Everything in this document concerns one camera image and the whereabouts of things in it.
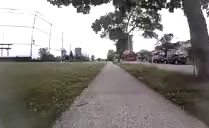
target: tire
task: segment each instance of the tire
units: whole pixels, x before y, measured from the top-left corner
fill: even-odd
[[[175,60],[174,61],[174,64],[178,65],[179,64],[179,61],[178,60]]]
[[[167,60],[164,60],[164,64],[168,64]]]

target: fence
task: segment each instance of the fence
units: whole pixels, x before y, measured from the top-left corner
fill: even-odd
[[[0,9],[0,44],[12,44],[9,55],[0,49],[0,56],[38,57],[40,48],[61,56],[63,32],[37,11]]]

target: street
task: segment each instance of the street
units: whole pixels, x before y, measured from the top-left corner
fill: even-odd
[[[130,64],[144,64],[146,66],[155,66],[160,69],[168,70],[168,71],[176,71],[181,73],[193,73],[193,65],[172,65],[172,64],[154,64],[148,62],[123,62],[123,63],[130,63]]]

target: sidewalk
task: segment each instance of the sidewalk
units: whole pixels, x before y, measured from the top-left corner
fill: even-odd
[[[54,128],[207,128],[113,64],[107,64]]]

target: grass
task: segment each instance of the grass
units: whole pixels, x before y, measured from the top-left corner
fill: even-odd
[[[51,128],[103,63],[0,63],[0,125]]]
[[[172,103],[209,126],[209,83],[193,75],[170,72],[140,64],[121,64],[123,69]]]

